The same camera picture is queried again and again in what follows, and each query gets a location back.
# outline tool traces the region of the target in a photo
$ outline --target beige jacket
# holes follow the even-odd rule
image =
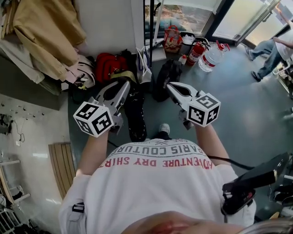
[[[73,46],[86,35],[70,0],[21,0],[13,20],[14,30],[40,63],[38,69],[54,79],[66,79],[66,66],[77,63]]]

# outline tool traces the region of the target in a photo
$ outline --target plastic water jug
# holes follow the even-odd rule
[[[222,61],[224,52],[230,50],[228,44],[220,44],[219,41],[216,42],[217,43],[211,45],[211,48],[206,50],[203,56],[199,59],[198,65],[203,71],[211,72],[214,67]]]

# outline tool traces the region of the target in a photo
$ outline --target shopping bag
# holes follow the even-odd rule
[[[175,25],[170,25],[165,29],[164,49],[166,52],[178,53],[182,45],[182,37],[180,31]]]
[[[136,48],[136,67],[137,67],[137,79],[140,84],[151,82],[152,72],[149,68],[150,58],[147,53],[147,49],[144,46],[142,49]]]

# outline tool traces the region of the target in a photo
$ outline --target white t-shirt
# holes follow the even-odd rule
[[[279,36],[279,39],[289,42],[289,43],[293,43],[293,23],[290,22],[289,26],[291,27],[291,29],[286,32],[285,34]],[[281,43],[276,43],[276,47],[277,50],[279,52],[279,54],[281,55],[282,59],[287,60],[289,59],[292,54],[293,54],[293,49],[290,49],[289,47],[281,44]]]
[[[188,140],[125,144],[92,176],[74,179],[60,211],[62,233],[72,205],[81,201],[88,234],[120,234],[137,220],[165,211],[224,223],[222,186],[235,178],[231,166],[215,166]],[[249,226],[255,209],[253,202],[228,222]]]

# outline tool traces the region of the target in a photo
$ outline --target red backpack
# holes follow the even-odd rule
[[[126,59],[120,55],[112,55],[110,53],[101,53],[96,60],[96,80],[105,83],[110,80],[111,74],[116,70],[127,70]]]

